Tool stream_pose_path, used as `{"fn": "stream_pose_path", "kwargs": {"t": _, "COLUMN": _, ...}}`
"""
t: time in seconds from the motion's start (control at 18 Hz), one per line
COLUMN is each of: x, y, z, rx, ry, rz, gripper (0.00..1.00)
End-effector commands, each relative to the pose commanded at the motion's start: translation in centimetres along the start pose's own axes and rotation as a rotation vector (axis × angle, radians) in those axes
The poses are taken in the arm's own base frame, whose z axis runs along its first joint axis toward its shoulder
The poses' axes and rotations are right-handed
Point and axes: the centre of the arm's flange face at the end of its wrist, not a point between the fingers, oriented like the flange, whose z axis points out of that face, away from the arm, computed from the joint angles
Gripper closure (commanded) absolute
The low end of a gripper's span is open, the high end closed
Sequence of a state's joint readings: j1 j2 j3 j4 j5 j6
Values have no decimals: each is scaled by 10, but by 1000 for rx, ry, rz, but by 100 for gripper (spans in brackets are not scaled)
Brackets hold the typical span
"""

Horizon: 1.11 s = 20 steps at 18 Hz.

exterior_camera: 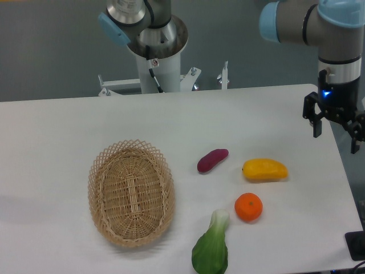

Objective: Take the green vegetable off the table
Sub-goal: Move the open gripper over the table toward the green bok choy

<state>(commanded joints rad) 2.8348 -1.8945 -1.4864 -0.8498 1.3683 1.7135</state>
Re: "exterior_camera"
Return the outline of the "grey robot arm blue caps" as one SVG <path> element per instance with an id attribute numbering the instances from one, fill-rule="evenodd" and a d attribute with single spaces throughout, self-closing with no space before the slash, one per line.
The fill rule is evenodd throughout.
<path id="1" fill-rule="evenodd" d="M 136 57 L 143 93 L 190 91 L 198 72 L 180 76 L 185 24 L 170 1 L 108 1 L 98 22 L 110 40 Z M 261 11 L 259 32 L 277 43 L 318 48 L 318 89 L 303 103 L 314 137 L 322 119 L 340 124 L 351 137 L 351 152 L 364 142 L 364 112 L 357 108 L 364 39 L 363 1 L 278 1 Z"/>

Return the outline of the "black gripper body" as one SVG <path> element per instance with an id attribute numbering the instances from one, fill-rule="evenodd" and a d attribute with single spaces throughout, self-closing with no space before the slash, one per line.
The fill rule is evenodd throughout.
<path id="1" fill-rule="evenodd" d="M 364 112 L 357 108 L 360 79 L 347 83 L 329 83 L 329 72 L 318 74 L 318 91 L 304 98 L 303 117 L 316 124 L 322 118 L 344 125 L 364 125 Z"/>

